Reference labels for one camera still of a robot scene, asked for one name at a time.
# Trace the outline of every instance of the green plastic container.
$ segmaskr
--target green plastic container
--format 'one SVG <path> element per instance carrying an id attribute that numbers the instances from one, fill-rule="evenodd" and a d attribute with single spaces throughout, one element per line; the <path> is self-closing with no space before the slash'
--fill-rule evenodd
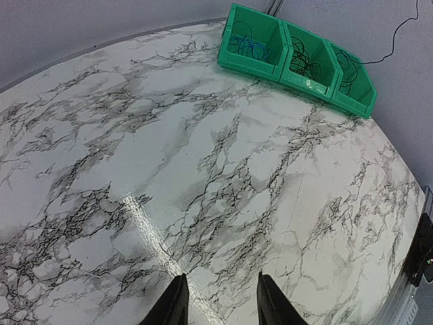
<path id="1" fill-rule="evenodd" d="M 240 47 L 233 37 L 253 39 L 269 51 L 264 56 L 260 47 Z M 283 22 L 256 10 L 232 4 L 223 32 L 218 64 L 269 80 L 278 81 L 289 51 Z"/>
<path id="2" fill-rule="evenodd" d="M 288 28 L 286 37 L 292 50 L 296 49 L 293 42 L 299 43 L 301 41 L 305 52 L 308 53 L 309 62 L 315 64 L 315 67 L 314 73 L 310 74 L 310 77 L 294 72 L 293 62 L 296 61 L 296 56 L 292 51 L 287 56 L 279 82 L 327 102 L 330 101 L 336 85 L 341 81 L 342 71 L 329 44 L 325 39 L 299 26 L 289 22 L 284 22 L 284 24 Z"/>
<path id="3" fill-rule="evenodd" d="M 336 55 L 337 63 L 338 58 L 340 58 L 343 67 L 345 67 L 345 69 L 342 69 L 340 64 L 338 64 L 339 69 L 343 73 L 343 77 L 334 90 L 331 103 L 342 108 L 343 110 L 349 111 L 358 116 L 362 116 L 363 118 L 369 118 L 371 116 L 371 112 L 373 112 L 374 103 L 378 93 L 371 82 L 367 70 L 363 64 L 355 63 L 361 62 L 358 57 L 329 41 L 328 44 L 333 53 Z M 352 61 L 354 65 L 346 64 L 347 59 L 342 57 L 341 51 L 345 52 L 349 56 L 349 60 Z M 358 76 L 356 77 L 355 81 L 351 83 L 351 87 L 348 88 L 348 83 L 345 83 L 345 81 L 353 80 L 356 76 L 356 73 L 358 73 Z"/>

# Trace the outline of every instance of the blue wire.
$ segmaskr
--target blue wire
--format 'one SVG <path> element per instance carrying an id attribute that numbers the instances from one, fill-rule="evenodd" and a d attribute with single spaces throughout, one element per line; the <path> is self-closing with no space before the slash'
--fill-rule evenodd
<path id="1" fill-rule="evenodd" d="M 241 37 L 233 32 L 234 26 L 239 23 L 245 24 L 248 27 L 250 30 L 250 37 L 248 37 L 248 33 Z M 265 61 L 271 55 L 271 50 L 267 46 L 252 38 L 251 26 L 246 22 L 234 22 L 231 34 L 232 36 L 230 37 L 229 45 L 237 46 L 234 53 L 240 54 L 241 56 L 248 56 L 248 52 L 251 50 L 251 57 L 259 61 Z"/>

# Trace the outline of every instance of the table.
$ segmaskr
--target table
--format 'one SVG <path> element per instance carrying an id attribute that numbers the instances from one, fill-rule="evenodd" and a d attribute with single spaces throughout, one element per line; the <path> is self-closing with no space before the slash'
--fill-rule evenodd
<path id="1" fill-rule="evenodd" d="M 217 66 L 222 23 L 137 37 L 0 94 L 0 322 L 257 324 L 270 274 L 309 324 L 370 324 L 424 194 L 376 123 Z"/>

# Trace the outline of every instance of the wall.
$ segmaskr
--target wall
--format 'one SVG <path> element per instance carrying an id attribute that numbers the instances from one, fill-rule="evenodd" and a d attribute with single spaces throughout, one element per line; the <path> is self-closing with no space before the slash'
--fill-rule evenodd
<path id="1" fill-rule="evenodd" d="M 157 28 L 227 16 L 231 0 L 2 0 L 0 91 L 74 53 Z M 264 10 L 267 0 L 237 0 Z"/>
<path id="2" fill-rule="evenodd" d="M 415 0 L 287 0 L 280 18 L 359 56 L 381 59 L 395 28 L 416 17 Z M 433 185 L 433 4 L 419 0 L 419 20 L 397 33 L 395 53 L 367 66 L 378 91 L 373 117 L 421 185 Z"/>

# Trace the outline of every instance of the green bin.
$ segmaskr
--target green bin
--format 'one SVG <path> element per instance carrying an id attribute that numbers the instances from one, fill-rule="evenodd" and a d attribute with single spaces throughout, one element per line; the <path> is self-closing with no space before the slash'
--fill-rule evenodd
<path id="1" fill-rule="evenodd" d="M 363 118 L 369 118 L 378 93 L 367 70 L 363 64 L 357 64 L 361 62 L 358 57 L 329 41 L 328 44 L 343 74 L 334 90 L 331 103 Z"/>
<path id="2" fill-rule="evenodd" d="M 287 56 L 280 83 L 304 91 L 317 98 L 330 101 L 336 85 L 341 81 L 342 71 L 327 41 L 299 26 L 284 22 L 288 28 L 287 42 L 292 52 Z M 298 53 L 304 49 L 302 57 Z M 300 71 L 299 62 L 309 59 L 309 72 Z"/>
<path id="3" fill-rule="evenodd" d="M 237 40 L 244 37 L 260 45 L 240 46 Z M 280 19 L 235 3 L 231 5 L 218 54 L 219 65 L 278 81 L 288 51 Z"/>

